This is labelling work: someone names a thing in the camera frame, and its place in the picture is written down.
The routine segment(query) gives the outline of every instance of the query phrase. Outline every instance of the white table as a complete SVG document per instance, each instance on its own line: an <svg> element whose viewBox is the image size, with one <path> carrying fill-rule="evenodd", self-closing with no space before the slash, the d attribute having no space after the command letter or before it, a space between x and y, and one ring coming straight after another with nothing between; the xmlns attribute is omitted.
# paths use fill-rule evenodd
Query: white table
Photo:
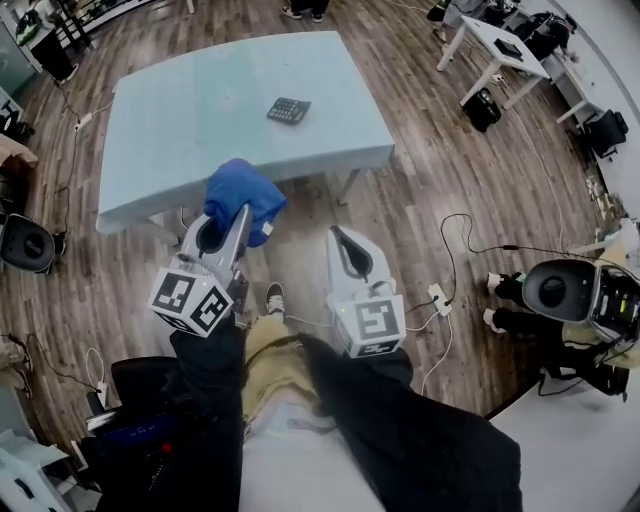
<svg viewBox="0 0 640 512"><path fill-rule="evenodd" d="M563 123L583 108L591 107L598 112L606 111L603 102L599 99L595 91L594 83L589 78L587 71L583 66L580 65L580 63L572 62L571 60L564 58L557 53L549 56L548 59L555 59L560 69L562 69L562 75L554 78L553 82L556 83L563 78L568 79L573 85L574 89L578 92L578 94L580 94L580 97L582 98L581 101L571 107L568 112L556 119L556 122L558 124Z"/></svg>
<svg viewBox="0 0 640 512"><path fill-rule="evenodd" d="M280 97L311 101L295 126L267 119ZM389 130L336 32L237 41L175 57L122 78L107 128L96 228L138 224L167 243L150 217L201 206L216 168L235 157L277 182L383 167Z"/></svg>
<svg viewBox="0 0 640 512"><path fill-rule="evenodd" d="M520 98L527 94L533 87L543 78L549 78L549 75L542 67L542 64L538 62L538 59L534 57L529 48L515 35L501 28L494 27L488 23L462 16L463 24L458 30L456 37L451 42L451 45L442 56L442 59L436 66L438 71L443 71L449 64L450 59L462 43L467 31L471 32L491 53L493 60L489 63L487 69L485 69L482 76L473 85L469 92L460 100L460 105L464 105L469 98L482 89L485 84L491 79L491 77L500 69L501 66L510 66L520 71L525 71L533 75L529 80L512 98L510 98L505 104L504 108L511 108ZM514 59L504 55L494 44L496 39L502 39L515 45L522 53L522 60Z"/></svg>

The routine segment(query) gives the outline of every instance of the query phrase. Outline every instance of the blue cloth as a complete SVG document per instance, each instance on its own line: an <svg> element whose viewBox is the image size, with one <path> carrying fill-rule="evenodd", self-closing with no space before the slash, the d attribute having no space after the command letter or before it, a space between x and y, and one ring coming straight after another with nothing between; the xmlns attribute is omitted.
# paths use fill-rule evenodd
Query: blue cloth
<svg viewBox="0 0 640 512"><path fill-rule="evenodd" d="M253 165L234 158L218 167L209 178L204 213L214 217L222 232L226 232L246 203L253 213L249 247L258 247L269 238L262 231L264 223L273 223L278 212L287 205L287 199Z"/></svg>

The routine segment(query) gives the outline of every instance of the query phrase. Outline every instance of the sneaker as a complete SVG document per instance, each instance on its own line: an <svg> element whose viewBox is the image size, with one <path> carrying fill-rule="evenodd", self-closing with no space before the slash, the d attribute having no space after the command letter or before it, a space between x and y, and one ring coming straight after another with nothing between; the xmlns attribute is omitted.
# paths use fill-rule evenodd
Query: sneaker
<svg viewBox="0 0 640 512"><path fill-rule="evenodd" d="M267 289L267 315L284 322L284 290L280 283L271 283Z"/></svg>
<svg viewBox="0 0 640 512"><path fill-rule="evenodd" d="M496 327L496 325L493 323L493 315L495 315L496 312L493 309L485 309L484 313L482 313L482 319L484 320L484 323L487 324L489 327L491 327L491 330L497 334L504 334L505 331L504 329L501 329L499 327Z"/></svg>
<svg viewBox="0 0 640 512"><path fill-rule="evenodd" d="M492 274L489 272L487 277L487 290L489 290L489 293L494 293L498 285L502 283L504 279L505 277L502 274Z"/></svg>
<svg viewBox="0 0 640 512"><path fill-rule="evenodd" d="M444 55L445 53L447 53L447 50L449 49L449 45L448 44L443 44L442 47L440 48L442 50L442 55ZM449 62L453 61L453 57L449 57Z"/></svg>
<svg viewBox="0 0 640 512"><path fill-rule="evenodd" d="M438 27L438 28L434 28L433 29L433 35L436 36L438 39L440 39L440 41L442 41L443 43L447 42L447 35L444 31L444 29Z"/></svg>
<svg viewBox="0 0 640 512"><path fill-rule="evenodd" d="M300 14L299 12L293 12L291 10L291 7L283 7L282 14L284 14L285 16L288 16L292 20L302 19L302 14Z"/></svg>

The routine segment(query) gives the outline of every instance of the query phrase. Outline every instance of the wooden floor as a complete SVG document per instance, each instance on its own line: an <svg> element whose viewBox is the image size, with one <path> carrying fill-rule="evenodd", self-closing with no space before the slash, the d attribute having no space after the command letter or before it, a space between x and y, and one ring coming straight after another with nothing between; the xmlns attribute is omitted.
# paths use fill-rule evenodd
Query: wooden floor
<svg viewBox="0 0 640 512"><path fill-rule="evenodd" d="M336 205L340 182L331 174L281 184L289 207L271 240L263 249L250 251L246 260L255 296L249 301L252 311L259 309L269 281L278 280L286 289L291 314L327 320L324 244L334 223L351 226L382 247L408 307L428 300L431 283L452 292L451 263L439 232L441 220L451 213L473 217L475 248L518 243L555 249L561 217L552 185L564 219L564 246L591 241L597 216L581 163L563 127L555 123L565 106L551 86L535 88L514 109L503 111L486 134L479 133L458 101L486 61L465 43L456 60L438 73L439 44L424 14L384 0L333 0L324 24L316 25L308 19L281 18L279 7L277 0L198 0L196 14L189 16L185 1L159 0L94 33L97 48L85 53L66 88L73 109L82 116L107 105L121 77L185 52L284 32L341 34L396 141L395 154L384 170L367 175L346 207ZM523 79L509 72L506 77L513 93ZM45 76L22 103L37 132L30 146L40 157L28 214L59 230L66 192L56 191L71 172L75 119L64 111L60 91ZM171 250L135 230L108 237L95 231L107 121L108 111L98 114L78 135L68 251L54 273L36 276L5 267L0 274L3 330L22 339L36 333L53 364L83 380L89 347L107 364L171 353L167 329L145 307L156 270L167 264ZM175 212L165 219L179 227ZM502 251L474 256L464 248L462 228L461 220L445 227L458 277L453 342L426 390L436 400L486 414L531 383L537 361L530 346L511 344L483 324L482 311L497 302L484 295L482 283L489 270L526 269L546 257ZM424 323L432 311L432 306L421 308L408 324ZM322 328L290 325L327 336ZM448 340L442 319L408 336L405 348L416 369L415 389ZM86 389L56 377L33 338L30 349L36 360L34 405L42 432L50 441L68 445L85 435Z"/></svg>

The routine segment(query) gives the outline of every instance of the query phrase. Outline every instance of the calculator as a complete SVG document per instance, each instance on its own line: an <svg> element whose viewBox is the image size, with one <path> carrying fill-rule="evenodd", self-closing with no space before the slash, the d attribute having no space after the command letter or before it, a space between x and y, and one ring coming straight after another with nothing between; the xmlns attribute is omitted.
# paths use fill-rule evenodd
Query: calculator
<svg viewBox="0 0 640 512"><path fill-rule="evenodd" d="M310 101L278 98L267 113L267 117L285 124L298 124L310 106Z"/></svg>

